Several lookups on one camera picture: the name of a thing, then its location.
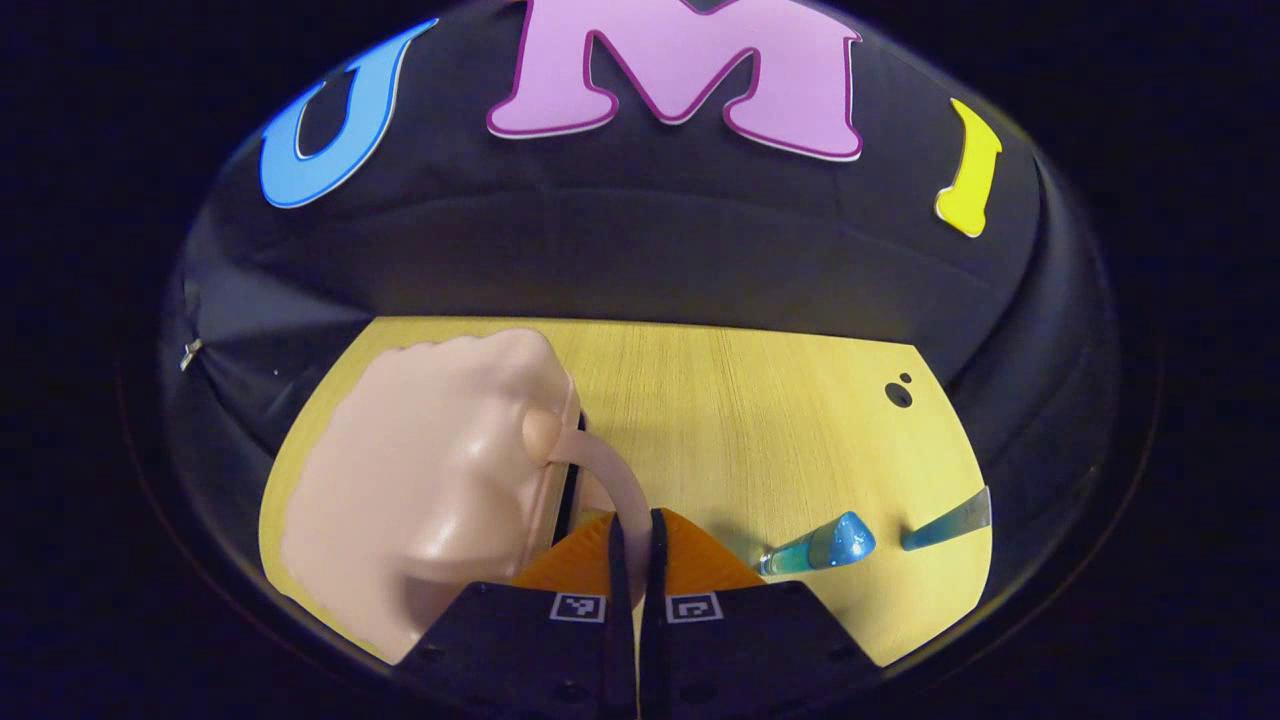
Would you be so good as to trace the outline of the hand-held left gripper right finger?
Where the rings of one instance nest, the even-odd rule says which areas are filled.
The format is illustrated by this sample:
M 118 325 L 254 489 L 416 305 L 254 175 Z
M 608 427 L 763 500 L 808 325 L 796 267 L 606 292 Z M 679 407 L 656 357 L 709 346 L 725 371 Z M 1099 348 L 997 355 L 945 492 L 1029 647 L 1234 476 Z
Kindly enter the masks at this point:
M 883 673 L 801 582 L 767 583 L 657 509 L 643 620 L 644 719 L 831 719 Z

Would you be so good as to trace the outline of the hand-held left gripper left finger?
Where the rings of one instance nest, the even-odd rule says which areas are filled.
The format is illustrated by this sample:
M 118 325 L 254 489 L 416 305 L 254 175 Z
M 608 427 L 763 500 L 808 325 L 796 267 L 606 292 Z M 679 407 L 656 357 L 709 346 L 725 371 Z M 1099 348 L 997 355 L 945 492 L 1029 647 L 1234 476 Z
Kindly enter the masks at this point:
M 434 719 L 632 719 L 634 621 L 620 524 L 603 514 L 530 568 L 475 582 L 396 665 Z

